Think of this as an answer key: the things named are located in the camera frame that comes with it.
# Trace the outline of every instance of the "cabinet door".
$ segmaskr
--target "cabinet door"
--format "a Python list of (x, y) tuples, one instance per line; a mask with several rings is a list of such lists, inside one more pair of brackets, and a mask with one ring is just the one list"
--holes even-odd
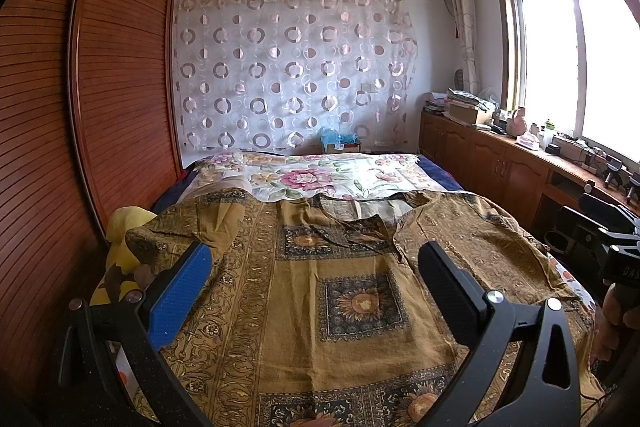
[(469, 186), (471, 147), (464, 127), (448, 124), (442, 133), (442, 167), (463, 187)]
[(502, 206), (521, 227), (529, 230), (540, 203), (548, 168), (532, 161), (532, 156), (524, 152), (508, 152), (507, 160), (503, 171), (506, 179)]
[(505, 147), (489, 141), (476, 142), (473, 147), (470, 190), (494, 203), (502, 204), (505, 178), (502, 177), (501, 171)]
[(420, 120), (420, 152), (435, 162), (440, 141), (440, 124), (436, 117), (423, 113)]

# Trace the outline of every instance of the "white curtain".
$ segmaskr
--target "white curtain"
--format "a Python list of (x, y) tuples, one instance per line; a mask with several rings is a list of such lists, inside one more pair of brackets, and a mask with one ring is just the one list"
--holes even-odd
[(476, 5), (474, 0), (452, 0), (460, 47), (465, 90), (478, 94), (481, 90), (476, 68)]
[(399, 0), (177, 0), (174, 83), (186, 150), (289, 150), (322, 126), (406, 140), (417, 42)]

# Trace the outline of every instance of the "cardboard box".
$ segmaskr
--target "cardboard box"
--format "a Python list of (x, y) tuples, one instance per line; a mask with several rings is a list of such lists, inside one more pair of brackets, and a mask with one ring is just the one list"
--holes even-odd
[(459, 104), (450, 100), (449, 114), (456, 120), (473, 125), (475, 123), (490, 124), (493, 114), (480, 107), (468, 104)]
[(357, 143), (341, 143), (338, 145), (338, 149), (336, 149), (336, 145), (334, 143), (328, 144), (326, 147), (322, 144), (322, 152), (324, 154), (342, 154), (346, 152), (360, 152), (361, 147), (360, 141)]

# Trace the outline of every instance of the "floral bedsheet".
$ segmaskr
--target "floral bedsheet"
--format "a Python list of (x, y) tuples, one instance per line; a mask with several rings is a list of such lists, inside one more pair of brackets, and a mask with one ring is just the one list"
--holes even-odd
[(260, 201), (295, 200), (322, 193), (345, 200), (385, 198), (409, 190), (442, 190), (417, 165), (413, 154), (272, 156), (264, 153), (222, 153), (201, 160), (191, 185), (180, 200), (208, 184), (234, 177), (251, 185)]

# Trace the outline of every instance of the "hand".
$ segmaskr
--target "hand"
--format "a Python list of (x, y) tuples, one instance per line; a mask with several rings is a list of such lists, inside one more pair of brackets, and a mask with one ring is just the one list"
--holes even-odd
[(618, 326), (624, 324), (627, 328), (640, 330), (640, 306), (622, 314), (622, 307), (616, 298), (615, 284), (607, 291), (602, 304), (603, 320), (596, 329), (593, 354), (597, 359), (610, 360), (613, 351), (618, 349), (620, 334)]

